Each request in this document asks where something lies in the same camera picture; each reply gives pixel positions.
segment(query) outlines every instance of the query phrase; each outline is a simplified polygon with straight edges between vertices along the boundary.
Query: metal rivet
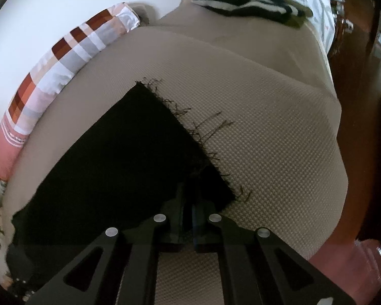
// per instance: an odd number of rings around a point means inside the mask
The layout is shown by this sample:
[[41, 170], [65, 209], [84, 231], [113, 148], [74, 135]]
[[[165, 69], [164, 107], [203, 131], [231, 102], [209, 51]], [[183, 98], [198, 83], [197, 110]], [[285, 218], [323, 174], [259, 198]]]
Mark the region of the metal rivet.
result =
[[110, 227], [106, 229], [106, 235], [108, 237], [116, 236], [119, 233], [119, 230], [116, 227]]
[[162, 214], [162, 213], [156, 214], [154, 216], [154, 221], [155, 222], [164, 222], [166, 219], [167, 219], [167, 217], [164, 214]]
[[221, 221], [221, 215], [220, 214], [217, 214], [217, 213], [213, 213], [209, 216], [209, 220], [211, 222], [219, 222]]
[[260, 228], [257, 230], [257, 234], [260, 237], [267, 238], [269, 235], [271, 235], [270, 231], [266, 228]]

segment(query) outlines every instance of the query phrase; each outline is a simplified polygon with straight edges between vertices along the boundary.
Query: striped pillowcase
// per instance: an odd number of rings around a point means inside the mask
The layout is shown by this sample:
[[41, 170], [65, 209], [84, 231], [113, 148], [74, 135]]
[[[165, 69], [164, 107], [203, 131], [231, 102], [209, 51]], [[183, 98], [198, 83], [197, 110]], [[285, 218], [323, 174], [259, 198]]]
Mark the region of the striped pillowcase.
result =
[[31, 69], [0, 123], [2, 191], [21, 149], [51, 102], [91, 58], [139, 25], [139, 17], [127, 4], [116, 4], [66, 34]]

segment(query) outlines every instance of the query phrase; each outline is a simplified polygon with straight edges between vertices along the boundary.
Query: black fabric patch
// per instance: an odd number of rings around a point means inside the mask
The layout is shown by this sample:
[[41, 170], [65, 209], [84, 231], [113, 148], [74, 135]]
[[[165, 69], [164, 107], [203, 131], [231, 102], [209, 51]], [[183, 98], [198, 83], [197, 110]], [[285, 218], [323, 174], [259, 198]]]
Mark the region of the black fabric patch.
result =
[[142, 84], [135, 85], [64, 154], [12, 219], [14, 278], [41, 287], [108, 227], [133, 228], [159, 213], [177, 185], [199, 176], [218, 211], [235, 199], [199, 144]]

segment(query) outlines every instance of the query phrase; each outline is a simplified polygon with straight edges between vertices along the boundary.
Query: black and white striped cloth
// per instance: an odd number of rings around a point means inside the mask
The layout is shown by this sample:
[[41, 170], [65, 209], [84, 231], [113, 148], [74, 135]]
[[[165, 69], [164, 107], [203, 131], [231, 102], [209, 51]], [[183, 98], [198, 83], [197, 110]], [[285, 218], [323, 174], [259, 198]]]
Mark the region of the black and white striped cloth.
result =
[[305, 17], [305, 12], [288, 4], [285, 0], [192, 0], [225, 16], [258, 16], [281, 23], [291, 17]]

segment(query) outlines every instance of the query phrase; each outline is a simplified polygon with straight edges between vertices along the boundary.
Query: black metal bracket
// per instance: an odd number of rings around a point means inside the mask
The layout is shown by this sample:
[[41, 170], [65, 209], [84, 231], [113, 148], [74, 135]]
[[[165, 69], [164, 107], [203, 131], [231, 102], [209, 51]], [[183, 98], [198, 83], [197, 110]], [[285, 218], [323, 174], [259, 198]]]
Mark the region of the black metal bracket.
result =
[[[154, 304], [158, 253], [183, 246], [184, 207], [179, 188], [139, 227], [109, 228], [27, 305]], [[268, 228], [240, 228], [205, 200], [192, 203], [191, 216], [196, 252], [218, 253], [225, 305], [355, 305]]]

